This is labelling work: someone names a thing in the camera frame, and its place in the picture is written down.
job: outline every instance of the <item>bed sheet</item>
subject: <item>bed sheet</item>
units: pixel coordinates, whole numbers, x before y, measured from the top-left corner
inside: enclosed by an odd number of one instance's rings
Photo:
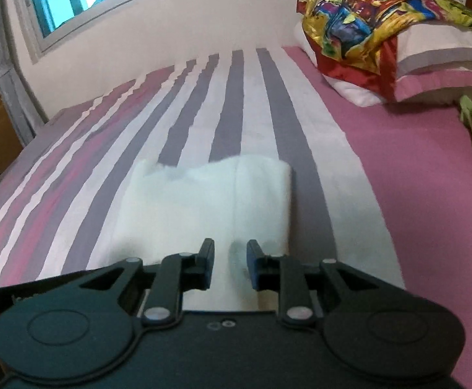
[[[0,286],[103,266],[138,160],[240,153],[292,166],[301,261],[338,258],[460,317],[454,376],[472,388],[472,147],[457,108],[360,109],[299,48],[199,57],[61,111],[0,180]]]

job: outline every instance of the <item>bed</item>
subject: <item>bed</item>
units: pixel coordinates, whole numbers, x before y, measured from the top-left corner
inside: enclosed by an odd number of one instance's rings
[[[472,146],[457,106],[342,98],[298,47],[212,54],[52,118],[0,178],[0,287],[105,266],[141,159],[291,165],[290,253],[336,258],[453,311],[472,388]]]

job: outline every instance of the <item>curtain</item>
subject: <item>curtain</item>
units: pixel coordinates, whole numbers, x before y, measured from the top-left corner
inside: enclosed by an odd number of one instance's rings
[[[42,116],[27,93],[11,59],[0,0],[0,94],[19,141],[25,147],[43,126]]]

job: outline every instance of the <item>white blanket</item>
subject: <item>white blanket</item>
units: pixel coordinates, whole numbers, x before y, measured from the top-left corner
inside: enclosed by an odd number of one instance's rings
[[[211,288],[185,293],[184,309],[274,308],[272,295],[252,290],[246,243],[256,239],[267,254],[287,252],[290,186],[289,165],[262,156],[195,169],[142,161],[123,198],[106,264],[135,256],[148,265],[169,254],[196,253],[205,238],[212,238]]]

